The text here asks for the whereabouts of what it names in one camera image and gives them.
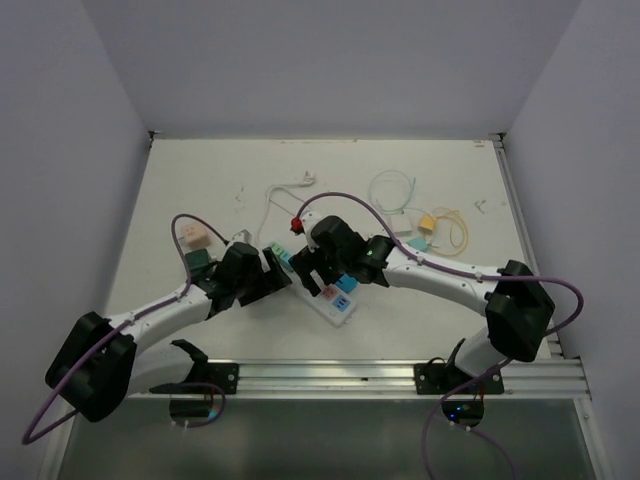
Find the blue charger plug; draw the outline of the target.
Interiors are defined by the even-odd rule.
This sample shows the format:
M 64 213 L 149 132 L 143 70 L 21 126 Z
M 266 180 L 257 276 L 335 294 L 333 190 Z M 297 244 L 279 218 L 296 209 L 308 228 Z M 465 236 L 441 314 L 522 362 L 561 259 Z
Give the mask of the blue charger plug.
M 335 285 L 345 294 L 350 294 L 357 288 L 358 281 L 355 278 L 344 274 L 335 282 Z

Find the white power strip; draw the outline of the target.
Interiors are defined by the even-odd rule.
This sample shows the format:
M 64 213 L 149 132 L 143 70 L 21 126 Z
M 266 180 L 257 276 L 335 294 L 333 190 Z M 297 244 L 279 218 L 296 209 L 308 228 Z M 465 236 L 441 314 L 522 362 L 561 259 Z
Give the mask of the white power strip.
M 357 308 L 357 301 L 350 294 L 345 294 L 335 284 L 324 285 L 318 280 L 321 293 L 312 296 L 303 286 L 296 273 L 288 272 L 292 284 L 290 290 L 313 311 L 318 313 L 334 328 L 344 325 Z

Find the dark green charger plug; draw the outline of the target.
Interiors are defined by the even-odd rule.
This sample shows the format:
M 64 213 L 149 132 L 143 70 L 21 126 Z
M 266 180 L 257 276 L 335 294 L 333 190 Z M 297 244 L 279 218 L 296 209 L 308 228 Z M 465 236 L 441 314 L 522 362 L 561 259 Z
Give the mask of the dark green charger plug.
M 213 259 L 206 248 L 187 252 L 184 256 L 189 272 L 196 275 L 198 272 L 208 269 Z

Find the white rectangular charger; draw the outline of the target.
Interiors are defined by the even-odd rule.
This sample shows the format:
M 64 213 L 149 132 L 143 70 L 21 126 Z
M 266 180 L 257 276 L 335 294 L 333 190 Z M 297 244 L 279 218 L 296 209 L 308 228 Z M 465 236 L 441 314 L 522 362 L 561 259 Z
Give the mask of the white rectangular charger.
M 396 236 L 408 236 L 413 233 L 413 226 L 409 216 L 397 213 L 389 216 L 389 225 Z

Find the beige cube socket adapter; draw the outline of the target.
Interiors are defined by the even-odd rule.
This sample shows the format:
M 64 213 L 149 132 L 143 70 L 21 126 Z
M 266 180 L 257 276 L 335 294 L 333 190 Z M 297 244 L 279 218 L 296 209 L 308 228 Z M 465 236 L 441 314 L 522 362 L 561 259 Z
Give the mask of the beige cube socket adapter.
M 201 223 L 187 223 L 180 227 L 179 240 L 190 249 L 204 248 L 209 245 L 209 235 Z

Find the light teal charger plug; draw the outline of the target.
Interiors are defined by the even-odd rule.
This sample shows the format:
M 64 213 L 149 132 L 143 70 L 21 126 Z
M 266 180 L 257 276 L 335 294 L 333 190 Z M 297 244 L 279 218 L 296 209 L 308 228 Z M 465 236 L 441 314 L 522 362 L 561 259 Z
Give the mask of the light teal charger plug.
M 410 239 L 407 242 L 407 245 L 417 251 L 427 252 L 429 250 L 430 242 L 426 238 L 418 236 Z

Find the yellow charger plug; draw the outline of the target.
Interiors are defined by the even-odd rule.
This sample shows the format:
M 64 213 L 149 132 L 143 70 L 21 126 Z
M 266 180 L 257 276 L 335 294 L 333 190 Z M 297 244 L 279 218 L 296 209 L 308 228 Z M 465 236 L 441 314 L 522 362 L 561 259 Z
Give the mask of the yellow charger plug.
M 425 235 L 433 235 L 436 231 L 438 219 L 430 214 L 423 214 L 419 223 L 418 230 Z

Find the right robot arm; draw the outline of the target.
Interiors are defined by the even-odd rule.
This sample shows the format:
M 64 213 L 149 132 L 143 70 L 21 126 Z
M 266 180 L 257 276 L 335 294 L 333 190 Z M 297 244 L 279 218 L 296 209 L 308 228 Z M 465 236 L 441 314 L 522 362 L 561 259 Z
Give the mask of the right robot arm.
M 511 260 L 498 268 L 437 260 L 389 236 L 365 239 L 341 218 L 317 212 L 294 218 L 291 230 L 306 245 L 290 264 L 312 296 L 348 275 L 361 284 L 431 294 L 483 317 L 485 327 L 461 340 L 449 357 L 445 379 L 454 391 L 470 391 L 481 374 L 508 359 L 536 359 L 555 304 L 525 264 Z

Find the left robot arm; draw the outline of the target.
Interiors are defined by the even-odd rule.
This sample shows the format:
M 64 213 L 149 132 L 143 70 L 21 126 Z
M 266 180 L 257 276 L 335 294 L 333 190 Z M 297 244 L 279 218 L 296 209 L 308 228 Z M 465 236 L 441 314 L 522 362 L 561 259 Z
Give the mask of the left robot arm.
M 46 384 L 91 422 L 124 400 L 141 354 L 188 326 L 244 307 L 292 284 L 272 249 L 235 242 L 219 261 L 185 260 L 185 284 L 155 303 L 104 318 L 83 315 L 45 374 Z

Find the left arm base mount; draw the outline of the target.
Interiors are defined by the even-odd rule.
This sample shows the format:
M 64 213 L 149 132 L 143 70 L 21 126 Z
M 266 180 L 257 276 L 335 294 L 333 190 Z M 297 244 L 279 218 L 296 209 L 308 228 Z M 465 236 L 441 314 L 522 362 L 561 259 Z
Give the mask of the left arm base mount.
M 237 363 L 197 363 L 187 374 L 174 382 L 156 383 L 150 388 L 153 394 L 215 394 L 213 385 L 225 394 L 234 395 L 239 379 Z

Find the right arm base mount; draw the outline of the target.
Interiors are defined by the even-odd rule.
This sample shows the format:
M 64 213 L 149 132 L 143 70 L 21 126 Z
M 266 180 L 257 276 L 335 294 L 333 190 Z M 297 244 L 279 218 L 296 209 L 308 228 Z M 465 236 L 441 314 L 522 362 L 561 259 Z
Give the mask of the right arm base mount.
M 444 395 L 471 379 L 470 375 L 441 357 L 434 357 L 427 362 L 413 365 L 413 380 L 418 395 Z M 460 391 L 461 394 L 470 395 L 480 393 L 500 395 L 504 392 L 500 373 Z

